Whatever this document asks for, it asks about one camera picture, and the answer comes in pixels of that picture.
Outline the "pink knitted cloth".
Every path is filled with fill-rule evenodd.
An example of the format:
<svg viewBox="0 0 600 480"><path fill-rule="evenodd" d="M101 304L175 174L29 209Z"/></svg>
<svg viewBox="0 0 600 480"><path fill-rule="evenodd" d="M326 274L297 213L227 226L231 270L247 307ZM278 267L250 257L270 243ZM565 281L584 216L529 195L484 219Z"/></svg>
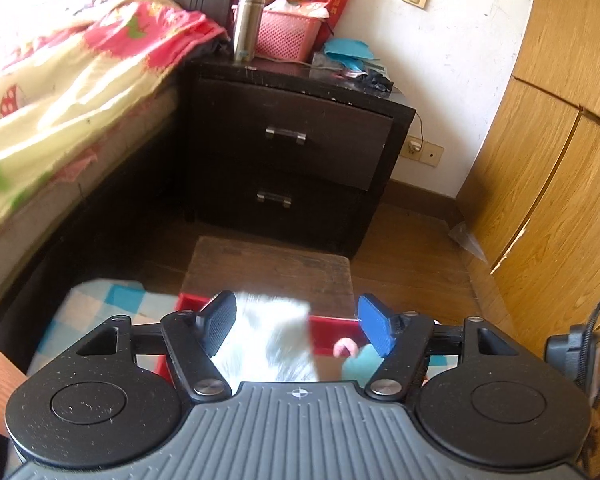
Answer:
<svg viewBox="0 0 600 480"><path fill-rule="evenodd" d="M365 344L362 344L362 346L360 346L352 338L343 337L338 339L332 346L332 356L337 359L356 359L364 348Z"/></svg>

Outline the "white green terry towel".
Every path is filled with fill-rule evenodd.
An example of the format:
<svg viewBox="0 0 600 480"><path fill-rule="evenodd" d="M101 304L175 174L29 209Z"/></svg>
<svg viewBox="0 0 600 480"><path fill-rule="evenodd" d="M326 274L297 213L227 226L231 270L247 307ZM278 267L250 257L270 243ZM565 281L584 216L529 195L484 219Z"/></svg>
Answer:
<svg viewBox="0 0 600 480"><path fill-rule="evenodd" d="M238 292L235 323L212 362L236 392L244 382L316 382L310 305Z"/></svg>

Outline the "red cardboard box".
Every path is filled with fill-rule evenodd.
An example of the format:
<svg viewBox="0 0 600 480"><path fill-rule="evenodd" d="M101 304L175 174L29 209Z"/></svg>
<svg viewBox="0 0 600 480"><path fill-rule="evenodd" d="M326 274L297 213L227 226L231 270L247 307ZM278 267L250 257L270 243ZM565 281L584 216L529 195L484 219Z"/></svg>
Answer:
<svg viewBox="0 0 600 480"><path fill-rule="evenodd" d="M342 380L341 367L347 358L332 356L332 346L338 339L349 337L360 346L370 344L357 320L310 315L309 326L316 367L323 380Z"/></svg>

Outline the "small wooden stool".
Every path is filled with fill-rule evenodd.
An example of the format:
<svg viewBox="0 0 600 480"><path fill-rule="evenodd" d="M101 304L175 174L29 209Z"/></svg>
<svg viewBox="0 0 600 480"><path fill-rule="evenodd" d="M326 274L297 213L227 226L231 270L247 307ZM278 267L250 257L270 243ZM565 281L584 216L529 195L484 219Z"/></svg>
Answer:
<svg viewBox="0 0 600 480"><path fill-rule="evenodd" d="M348 258L202 236L195 246L181 291L211 297L224 289L305 301L316 315L354 317Z"/></svg>

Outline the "blue white checkered tablecloth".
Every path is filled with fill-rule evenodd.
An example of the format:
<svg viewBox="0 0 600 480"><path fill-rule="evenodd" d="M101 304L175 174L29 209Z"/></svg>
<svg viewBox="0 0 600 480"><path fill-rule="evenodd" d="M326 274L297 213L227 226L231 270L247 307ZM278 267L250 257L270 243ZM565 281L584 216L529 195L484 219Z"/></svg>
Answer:
<svg viewBox="0 0 600 480"><path fill-rule="evenodd" d="M139 282L98 278L69 290L38 344L28 369L32 375L100 323L129 315L132 323L157 323L176 306L177 296L148 292Z"/></svg>

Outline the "wooden wardrobe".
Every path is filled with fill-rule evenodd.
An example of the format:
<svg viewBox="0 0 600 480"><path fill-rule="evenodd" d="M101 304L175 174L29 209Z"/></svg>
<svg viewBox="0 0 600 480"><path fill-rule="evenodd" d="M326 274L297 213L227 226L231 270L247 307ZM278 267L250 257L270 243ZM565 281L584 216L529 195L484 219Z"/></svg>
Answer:
<svg viewBox="0 0 600 480"><path fill-rule="evenodd" d="M600 300L600 0L534 0L512 76L457 196L519 340Z"/></svg>

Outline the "dark wooden nightstand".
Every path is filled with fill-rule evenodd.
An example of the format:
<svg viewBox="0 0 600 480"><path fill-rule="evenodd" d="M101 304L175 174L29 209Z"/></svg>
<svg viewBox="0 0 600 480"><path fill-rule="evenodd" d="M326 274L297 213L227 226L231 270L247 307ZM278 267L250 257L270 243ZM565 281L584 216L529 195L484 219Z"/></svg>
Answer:
<svg viewBox="0 0 600 480"><path fill-rule="evenodd" d="M353 257L416 115L331 70L200 58L178 70L196 218Z"/></svg>

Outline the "blue items on nightstand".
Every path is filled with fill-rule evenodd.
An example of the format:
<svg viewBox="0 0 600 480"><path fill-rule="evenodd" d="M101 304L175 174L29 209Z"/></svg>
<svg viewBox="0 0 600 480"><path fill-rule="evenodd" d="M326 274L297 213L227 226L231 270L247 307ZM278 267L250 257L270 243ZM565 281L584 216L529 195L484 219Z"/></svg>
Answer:
<svg viewBox="0 0 600 480"><path fill-rule="evenodd" d="M390 94L393 80L386 66L361 40L332 38L313 55L314 70L330 70L340 79L351 81L364 91Z"/></svg>

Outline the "floral bed blanket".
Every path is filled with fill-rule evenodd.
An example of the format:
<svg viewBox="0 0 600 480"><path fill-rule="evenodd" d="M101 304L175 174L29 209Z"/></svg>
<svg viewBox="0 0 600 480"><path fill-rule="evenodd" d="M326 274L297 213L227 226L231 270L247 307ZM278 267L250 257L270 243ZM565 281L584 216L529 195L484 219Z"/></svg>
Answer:
<svg viewBox="0 0 600 480"><path fill-rule="evenodd" d="M0 225L224 27L173 0L85 0L0 34Z"/></svg>

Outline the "pink plastic basket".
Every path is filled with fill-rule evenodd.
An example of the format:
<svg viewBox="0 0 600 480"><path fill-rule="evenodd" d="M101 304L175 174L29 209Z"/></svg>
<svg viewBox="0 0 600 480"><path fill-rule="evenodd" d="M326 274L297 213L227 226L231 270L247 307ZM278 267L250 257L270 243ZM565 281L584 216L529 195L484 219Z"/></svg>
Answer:
<svg viewBox="0 0 600 480"><path fill-rule="evenodd" d="M254 54L283 62L305 63L323 21L313 16L263 11Z"/></svg>

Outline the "steel thermos flask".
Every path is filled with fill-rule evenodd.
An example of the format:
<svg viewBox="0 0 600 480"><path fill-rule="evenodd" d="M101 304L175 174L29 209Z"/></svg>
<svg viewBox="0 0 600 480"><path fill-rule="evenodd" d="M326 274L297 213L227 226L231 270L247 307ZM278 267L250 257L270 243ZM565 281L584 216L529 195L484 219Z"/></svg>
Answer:
<svg viewBox="0 0 600 480"><path fill-rule="evenodd" d="M235 16L233 58L249 63L256 53L262 12L266 0L238 0Z"/></svg>

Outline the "wall power outlet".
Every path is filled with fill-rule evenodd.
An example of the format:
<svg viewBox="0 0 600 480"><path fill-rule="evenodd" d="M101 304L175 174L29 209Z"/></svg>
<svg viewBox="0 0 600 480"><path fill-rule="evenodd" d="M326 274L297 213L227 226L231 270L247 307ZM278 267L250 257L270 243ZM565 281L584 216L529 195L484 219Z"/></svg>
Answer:
<svg viewBox="0 0 600 480"><path fill-rule="evenodd" d="M400 156L436 168L442 159L443 153L443 146L423 141L416 138L416 136L407 136Z"/></svg>

